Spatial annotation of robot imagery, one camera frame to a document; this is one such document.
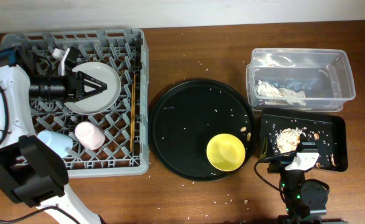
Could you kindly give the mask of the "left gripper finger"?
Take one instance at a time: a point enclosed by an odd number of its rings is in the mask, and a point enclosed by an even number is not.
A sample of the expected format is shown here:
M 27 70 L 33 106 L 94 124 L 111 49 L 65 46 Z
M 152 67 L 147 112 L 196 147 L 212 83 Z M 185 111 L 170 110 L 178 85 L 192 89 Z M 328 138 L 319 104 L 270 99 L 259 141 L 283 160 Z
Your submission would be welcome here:
M 78 77 L 79 82 L 84 87 L 90 87 L 94 90 L 107 90 L 106 83 L 104 83 L 96 78 L 93 78 L 84 72 L 78 71 L 77 77 Z
M 107 88 L 94 88 L 93 90 L 90 90 L 90 91 L 79 90 L 76 93 L 75 101 L 81 101 L 81 100 L 93 97 L 95 95 L 102 93 L 105 90 L 107 90 Z

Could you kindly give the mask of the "grey round plate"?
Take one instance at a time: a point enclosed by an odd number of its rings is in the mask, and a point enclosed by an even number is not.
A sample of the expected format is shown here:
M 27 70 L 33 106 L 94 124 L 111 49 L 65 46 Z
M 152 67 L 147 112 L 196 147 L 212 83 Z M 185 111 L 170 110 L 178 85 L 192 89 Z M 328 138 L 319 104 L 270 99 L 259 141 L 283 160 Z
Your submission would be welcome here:
M 87 62 L 77 65 L 73 72 L 83 72 L 107 84 L 102 93 L 78 102 L 65 103 L 65 106 L 78 114 L 97 114 L 109 109 L 118 99 L 121 92 L 121 80 L 117 72 L 109 65 L 100 62 Z

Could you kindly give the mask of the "pink plastic cup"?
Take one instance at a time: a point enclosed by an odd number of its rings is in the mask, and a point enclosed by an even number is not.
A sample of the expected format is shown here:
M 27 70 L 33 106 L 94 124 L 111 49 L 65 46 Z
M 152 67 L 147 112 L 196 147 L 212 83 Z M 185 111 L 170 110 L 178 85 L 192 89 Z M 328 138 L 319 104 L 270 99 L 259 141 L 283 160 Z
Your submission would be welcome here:
M 88 121 L 79 123 L 75 127 L 74 133 L 79 143 L 90 150 L 97 150 L 101 148 L 105 142 L 104 132 Z

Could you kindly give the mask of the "wooden chopstick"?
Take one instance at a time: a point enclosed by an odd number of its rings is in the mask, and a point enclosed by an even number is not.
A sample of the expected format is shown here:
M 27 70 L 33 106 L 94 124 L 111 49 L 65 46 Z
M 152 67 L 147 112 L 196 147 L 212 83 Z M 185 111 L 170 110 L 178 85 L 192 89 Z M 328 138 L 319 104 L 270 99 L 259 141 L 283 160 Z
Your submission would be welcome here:
M 130 125 L 130 153 L 133 153 L 135 138 L 135 109 L 136 109 L 136 74 L 133 75 L 133 85 L 131 92 L 131 125 Z

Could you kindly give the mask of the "blue plastic cup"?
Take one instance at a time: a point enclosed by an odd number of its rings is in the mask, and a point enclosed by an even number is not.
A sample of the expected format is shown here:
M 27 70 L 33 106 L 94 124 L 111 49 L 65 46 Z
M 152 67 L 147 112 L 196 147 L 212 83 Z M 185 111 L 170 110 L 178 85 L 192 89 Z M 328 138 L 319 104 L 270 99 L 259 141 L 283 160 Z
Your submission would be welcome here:
M 64 134 L 45 130 L 41 131 L 37 137 L 61 158 L 67 157 L 73 148 L 72 138 Z

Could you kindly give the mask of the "yellow bowl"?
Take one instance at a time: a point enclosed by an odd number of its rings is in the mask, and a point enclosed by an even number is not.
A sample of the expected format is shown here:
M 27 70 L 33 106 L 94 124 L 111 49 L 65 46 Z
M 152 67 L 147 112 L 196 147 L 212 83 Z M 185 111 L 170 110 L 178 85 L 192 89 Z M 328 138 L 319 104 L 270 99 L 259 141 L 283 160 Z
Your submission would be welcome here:
M 239 138 L 231 134 L 218 134 L 208 142 L 206 156 L 216 169 L 231 172 L 244 163 L 246 151 Z

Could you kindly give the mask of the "white napkin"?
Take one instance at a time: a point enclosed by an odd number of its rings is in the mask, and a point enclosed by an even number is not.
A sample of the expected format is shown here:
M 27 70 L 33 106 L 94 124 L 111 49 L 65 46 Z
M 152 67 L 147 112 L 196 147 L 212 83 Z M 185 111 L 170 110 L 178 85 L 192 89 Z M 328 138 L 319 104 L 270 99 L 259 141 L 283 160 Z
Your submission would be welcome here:
M 286 88 L 276 88 L 269 84 L 269 82 L 259 80 L 256 85 L 256 92 L 259 96 L 289 98 L 287 103 L 290 105 L 298 103 L 301 106 L 306 106 L 306 103 L 302 100 L 302 98 L 306 98 L 304 91 L 295 92 Z

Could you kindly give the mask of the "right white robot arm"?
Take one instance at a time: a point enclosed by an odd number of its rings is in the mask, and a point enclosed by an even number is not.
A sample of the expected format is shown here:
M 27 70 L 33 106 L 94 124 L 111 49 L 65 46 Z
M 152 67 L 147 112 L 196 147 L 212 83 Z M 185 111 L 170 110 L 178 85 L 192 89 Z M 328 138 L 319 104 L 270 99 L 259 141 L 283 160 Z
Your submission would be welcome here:
M 306 179 L 305 172 L 316 165 L 319 150 L 313 142 L 301 142 L 294 151 L 264 157 L 255 163 L 267 163 L 269 173 L 280 174 L 278 186 L 264 179 L 257 171 L 257 176 L 267 185 L 280 193 L 287 214 L 278 216 L 276 222 L 322 223 L 326 214 L 329 185 L 316 179 Z

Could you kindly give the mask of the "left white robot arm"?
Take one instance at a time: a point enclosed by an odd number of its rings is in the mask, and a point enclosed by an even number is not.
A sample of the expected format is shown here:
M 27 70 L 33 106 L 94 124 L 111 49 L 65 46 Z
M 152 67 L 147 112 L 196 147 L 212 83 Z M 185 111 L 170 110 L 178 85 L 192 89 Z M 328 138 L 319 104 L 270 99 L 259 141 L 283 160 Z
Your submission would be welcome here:
M 37 54 L 21 47 L 0 51 L 0 190 L 14 203 L 46 212 L 59 223 L 101 223 L 69 185 L 62 158 L 36 135 L 30 100 L 76 102 L 106 90 L 107 85 L 75 72 L 80 51 L 54 50 L 60 73 L 37 70 Z

